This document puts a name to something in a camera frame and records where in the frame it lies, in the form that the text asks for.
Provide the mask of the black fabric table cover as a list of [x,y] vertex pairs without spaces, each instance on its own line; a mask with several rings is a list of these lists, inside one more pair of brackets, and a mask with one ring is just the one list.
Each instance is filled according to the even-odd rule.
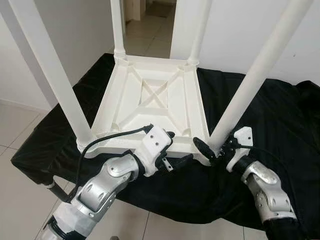
[[[274,170],[294,202],[309,239],[320,238],[320,89],[310,81],[292,85],[268,78],[237,124],[252,128],[252,158]],[[59,105],[55,106],[11,158],[37,185],[54,176],[76,181],[80,151]],[[175,173],[140,177],[117,198],[142,210],[188,224],[220,218],[261,230],[249,188],[223,166],[194,161]]]

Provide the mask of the white plastic table leg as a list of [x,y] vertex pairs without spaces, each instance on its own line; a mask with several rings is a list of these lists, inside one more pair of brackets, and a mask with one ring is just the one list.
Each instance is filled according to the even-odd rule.
[[124,45],[124,25],[122,15],[122,0],[109,0],[110,1],[110,14],[112,20],[112,32],[115,58],[125,60],[126,50]]
[[53,42],[34,0],[7,1],[43,75],[77,138],[78,149],[88,149],[89,144],[97,139],[96,135],[90,130],[89,122],[73,91],[70,79],[55,51]]
[[192,42],[190,44],[189,56],[187,58],[187,62],[190,66],[193,66],[193,68],[196,68],[200,64],[202,40],[210,18],[212,2],[213,0],[201,0],[201,4],[199,5],[199,12],[195,19],[196,25],[193,32]]
[[237,126],[312,4],[313,0],[289,0],[287,3],[206,142],[214,153],[220,152],[222,144]]

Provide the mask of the black metal table leg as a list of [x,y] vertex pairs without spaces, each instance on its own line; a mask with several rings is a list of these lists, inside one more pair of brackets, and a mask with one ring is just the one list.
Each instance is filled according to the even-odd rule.
[[61,202],[66,202],[68,199],[68,194],[64,191],[60,185],[54,180],[51,183],[46,183],[46,189],[50,190]]

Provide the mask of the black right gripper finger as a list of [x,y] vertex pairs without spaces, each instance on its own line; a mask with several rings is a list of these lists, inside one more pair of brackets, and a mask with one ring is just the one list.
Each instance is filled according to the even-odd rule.
[[217,154],[214,150],[206,144],[205,141],[202,141],[198,137],[193,138],[193,144],[196,149],[201,153],[201,155],[208,160],[210,165],[215,165],[217,160]]

